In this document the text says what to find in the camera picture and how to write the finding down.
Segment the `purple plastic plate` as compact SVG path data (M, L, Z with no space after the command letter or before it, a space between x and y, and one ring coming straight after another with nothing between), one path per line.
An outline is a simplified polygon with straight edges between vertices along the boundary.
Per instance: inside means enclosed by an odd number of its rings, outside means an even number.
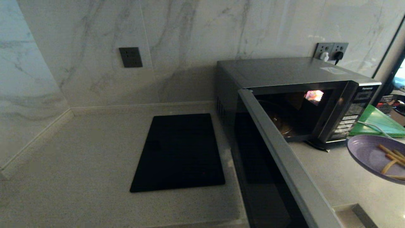
M392 176L405 177L405 167L394 164L382 174L383 168L391 162L386 153L378 146L382 145L390 150L397 150L405 156L405 138L389 139L376 135L352 136L346 140L346 146L350 156L365 170L380 179L405 186L405 180L398 180Z

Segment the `black silver microwave oven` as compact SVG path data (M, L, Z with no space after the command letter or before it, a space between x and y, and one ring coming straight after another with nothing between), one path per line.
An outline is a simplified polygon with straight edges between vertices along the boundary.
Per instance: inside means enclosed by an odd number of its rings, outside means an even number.
M251 118L239 97L252 91L266 110L295 117L287 142L347 139L381 82L311 57L223 60L216 65L217 111L229 136Z

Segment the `black glass induction cooktop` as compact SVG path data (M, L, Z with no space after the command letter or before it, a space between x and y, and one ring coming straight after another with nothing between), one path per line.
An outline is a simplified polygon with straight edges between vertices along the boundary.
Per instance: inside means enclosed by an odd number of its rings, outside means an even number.
M225 183L211 114L153 117L131 193Z

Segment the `dark cloth pad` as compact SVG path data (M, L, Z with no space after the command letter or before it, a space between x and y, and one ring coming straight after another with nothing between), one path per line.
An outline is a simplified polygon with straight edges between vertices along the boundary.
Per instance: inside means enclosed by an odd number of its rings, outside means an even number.
M347 146L347 139L326 143L323 143L318 139L313 139L313 140L305 140L304 143L307 144L308 146L311 146L314 149L328 153L332 149Z

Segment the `green plastic cutting board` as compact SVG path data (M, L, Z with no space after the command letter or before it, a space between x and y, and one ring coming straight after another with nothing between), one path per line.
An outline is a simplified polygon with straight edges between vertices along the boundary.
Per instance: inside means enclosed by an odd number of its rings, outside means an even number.
M405 128L374 106L368 105L349 136L385 136L384 133L393 138L404 138Z

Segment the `dark single wall socket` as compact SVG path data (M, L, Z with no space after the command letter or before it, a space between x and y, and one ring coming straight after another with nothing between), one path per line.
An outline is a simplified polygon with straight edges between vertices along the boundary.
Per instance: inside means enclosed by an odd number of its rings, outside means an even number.
M120 47L119 52L124 68L141 68L143 62L138 47Z

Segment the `grey double wall socket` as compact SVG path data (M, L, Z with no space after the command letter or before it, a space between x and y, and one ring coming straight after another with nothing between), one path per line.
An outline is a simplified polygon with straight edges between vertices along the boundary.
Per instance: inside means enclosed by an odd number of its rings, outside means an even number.
M313 58L319 59L322 52L329 53L329 61L334 61L334 54L338 51L342 51L345 54L349 43L317 43L315 51L313 53Z

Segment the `metal shopping cart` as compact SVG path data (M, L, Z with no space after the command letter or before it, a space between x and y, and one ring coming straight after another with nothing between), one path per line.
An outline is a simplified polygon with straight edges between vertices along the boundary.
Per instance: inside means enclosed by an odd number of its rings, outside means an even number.
M404 95L386 95L381 98L377 104L377 109L387 116L392 113L398 113L405 116L405 96Z

